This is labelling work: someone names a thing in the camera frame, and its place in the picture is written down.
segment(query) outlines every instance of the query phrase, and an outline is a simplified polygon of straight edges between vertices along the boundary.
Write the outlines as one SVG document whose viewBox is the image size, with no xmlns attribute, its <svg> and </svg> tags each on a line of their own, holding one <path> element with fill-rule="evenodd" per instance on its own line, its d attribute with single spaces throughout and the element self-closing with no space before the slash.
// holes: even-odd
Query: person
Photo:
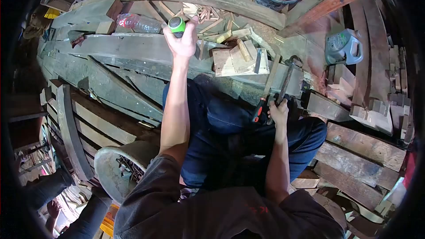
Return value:
<svg viewBox="0 0 425 239">
<path fill-rule="evenodd" d="M 20 164 L 22 160 L 24 159 L 19 157 L 16 164 Z M 39 210 L 47 204 L 50 217 L 46 221 L 46 228 L 50 235 L 53 232 L 55 220 L 59 214 L 59 209 L 52 200 L 66 188 L 75 185 L 71 174 L 61 160 L 59 160 L 59 157 L 56 159 L 56 164 L 60 164 L 56 172 L 50 175 L 40 176 L 38 179 L 28 182 L 24 187 L 27 203 L 31 209 Z M 91 192 L 92 196 L 81 211 L 78 219 L 68 229 L 63 231 L 58 238 L 92 239 L 99 230 L 100 224 L 108 212 L 109 206 L 112 204 L 112 199 L 102 188 L 93 187 Z"/>
<path fill-rule="evenodd" d="M 274 125 L 250 126 L 247 111 L 188 80 L 197 24 L 195 16 L 180 39 L 164 27 L 173 69 L 163 93 L 161 146 L 118 210 L 114 238 L 344 238 L 309 193 L 289 194 L 323 143 L 325 123 L 287 123 L 284 100 L 270 104 Z M 250 154 L 265 157 L 242 161 Z M 179 200 L 180 177 L 197 194 Z"/>
</svg>

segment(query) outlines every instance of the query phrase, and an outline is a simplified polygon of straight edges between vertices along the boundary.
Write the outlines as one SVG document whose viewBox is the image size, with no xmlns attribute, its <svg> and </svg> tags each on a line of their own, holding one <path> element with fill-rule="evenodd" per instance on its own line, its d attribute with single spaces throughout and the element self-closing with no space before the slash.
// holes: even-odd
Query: red and black handle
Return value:
<svg viewBox="0 0 425 239">
<path fill-rule="evenodd" d="M 260 119 L 260 114 L 263 111 L 264 104 L 266 103 L 266 98 L 261 97 L 260 101 L 255 108 L 254 114 L 252 115 L 252 122 L 256 123 Z"/>
</svg>

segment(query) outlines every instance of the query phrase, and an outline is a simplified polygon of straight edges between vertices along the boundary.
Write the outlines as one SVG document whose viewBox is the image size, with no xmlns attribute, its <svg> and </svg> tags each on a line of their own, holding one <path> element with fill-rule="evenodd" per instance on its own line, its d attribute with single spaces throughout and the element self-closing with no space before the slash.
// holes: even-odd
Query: water bottle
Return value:
<svg viewBox="0 0 425 239">
<path fill-rule="evenodd" d="M 161 31 L 161 23 L 157 20 L 133 13 L 118 15 L 118 25 L 133 29 L 136 33 L 156 33 Z"/>
</svg>

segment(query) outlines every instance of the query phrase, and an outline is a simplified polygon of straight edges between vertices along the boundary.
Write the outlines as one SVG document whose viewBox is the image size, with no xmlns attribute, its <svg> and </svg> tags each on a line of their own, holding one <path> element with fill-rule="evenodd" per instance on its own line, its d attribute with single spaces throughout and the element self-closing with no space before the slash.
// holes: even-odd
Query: dark jeans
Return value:
<svg viewBox="0 0 425 239">
<path fill-rule="evenodd" d="M 29 206 L 40 209 L 71 185 L 67 173 L 59 168 L 55 173 L 40 176 L 25 187 Z M 92 239 L 106 215 L 112 199 L 105 192 L 93 192 L 80 216 L 59 238 Z"/>
<path fill-rule="evenodd" d="M 162 94 L 163 106 L 169 84 Z M 251 113 L 205 92 L 187 80 L 190 118 L 189 148 L 181 175 L 190 188 L 218 189 L 252 185 L 263 194 L 267 165 L 274 143 L 274 125 L 250 122 Z M 326 138 L 326 124 L 307 117 L 287 125 L 290 179 L 306 168 Z M 245 156 L 265 155 L 259 162 L 244 162 Z"/>
</svg>

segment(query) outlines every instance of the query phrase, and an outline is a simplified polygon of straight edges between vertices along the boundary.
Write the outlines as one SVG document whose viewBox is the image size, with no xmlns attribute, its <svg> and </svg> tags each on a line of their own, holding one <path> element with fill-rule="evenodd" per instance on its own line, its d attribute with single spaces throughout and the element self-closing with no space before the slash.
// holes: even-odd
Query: gray plastic container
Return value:
<svg viewBox="0 0 425 239">
<path fill-rule="evenodd" d="M 363 60 L 363 45 L 356 36 L 360 37 L 352 29 L 345 29 L 326 37 L 325 58 L 328 65 L 352 65 Z"/>
</svg>

